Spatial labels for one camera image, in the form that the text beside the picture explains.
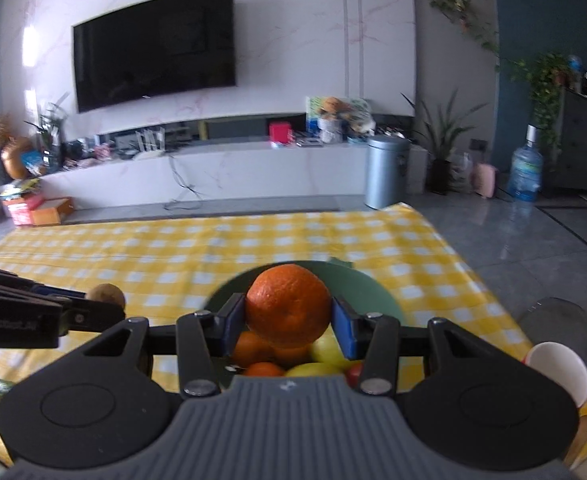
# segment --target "orange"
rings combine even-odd
[[[269,361],[273,356],[271,345],[253,332],[242,332],[232,354],[232,362],[242,368]]]
[[[250,377],[280,377],[285,375],[285,371],[273,363],[254,363],[245,370],[243,375]]]
[[[296,264],[271,267],[247,292],[248,327],[278,348],[300,348],[320,337],[331,321],[331,295],[310,270]]]
[[[274,361],[283,368],[292,368],[311,361],[311,345],[300,348],[274,348]]]

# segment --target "potted plant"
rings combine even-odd
[[[473,130],[476,126],[462,126],[462,121],[474,114],[481,108],[487,106],[487,103],[476,105],[469,110],[454,115],[453,108],[455,99],[458,95],[458,89],[451,93],[448,103],[443,110],[442,105],[437,106],[437,121],[433,120],[433,114],[429,107],[423,100],[420,100],[419,105],[424,111],[425,129],[427,134],[415,130],[415,132],[424,137],[429,143],[429,151],[433,157],[431,168],[429,170],[429,177],[427,178],[427,186],[434,193],[446,194],[449,189],[449,155],[456,142],[464,132]],[[405,94],[402,95],[407,102],[417,111],[416,105]]]
[[[69,92],[66,92],[58,102],[49,103],[46,111],[42,113],[38,109],[38,124],[24,121],[35,127],[38,132],[40,150],[43,153],[43,163],[48,173],[58,171],[64,162],[64,139],[62,138],[62,126],[67,118],[67,113],[61,108]]]
[[[545,160],[551,162],[557,147],[558,134],[555,124],[560,113],[562,88],[571,78],[567,56],[557,52],[545,52],[534,60],[512,61],[512,80],[529,83],[529,97],[533,104],[532,124],[540,133],[539,144]]]
[[[0,115],[0,160],[6,173],[2,176],[5,182],[29,175],[20,155],[31,149],[31,142],[24,137],[13,137],[10,122],[9,115]]]

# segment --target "red apple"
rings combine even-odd
[[[358,386],[358,379],[360,378],[360,373],[363,371],[363,363],[358,362],[352,367],[349,368],[345,372],[345,377],[347,377],[347,384],[352,388],[356,388]]]

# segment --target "white marble wall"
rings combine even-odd
[[[72,26],[141,1],[4,0],[0,87],[2,107],[16,124],[28,114],[30,90],[40,104],[71,92],[64,103],[72,112],[68,139],[177,120],[302,111],[310,94],[363,96],[374,111],[413,114],[400,93],[415,93],[414,0],[236,0],[237,87],[77,114]],[[26,27],[38,36],[33,67],[24,66]]]

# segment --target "blue gripper pad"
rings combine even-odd
[[[37,285],[31,289],[34,294],[42,294],[43,296],[67,296],[69,298],[84,298],[84,292],[77,290],[69,290],[68,288],[58,288],[56,286]]]
[[[238,341],[240,333],[245,328],[245,295],[233,294],[230,301],[234,301],[234,306],[228,314],[224,323],[224,354],[229,356],[234,353],[234,348]]]
[[[331,327],[336,334],[336,339],[347,359],[358,359],[355,334],[349,314],[336,298],[331,298]]]

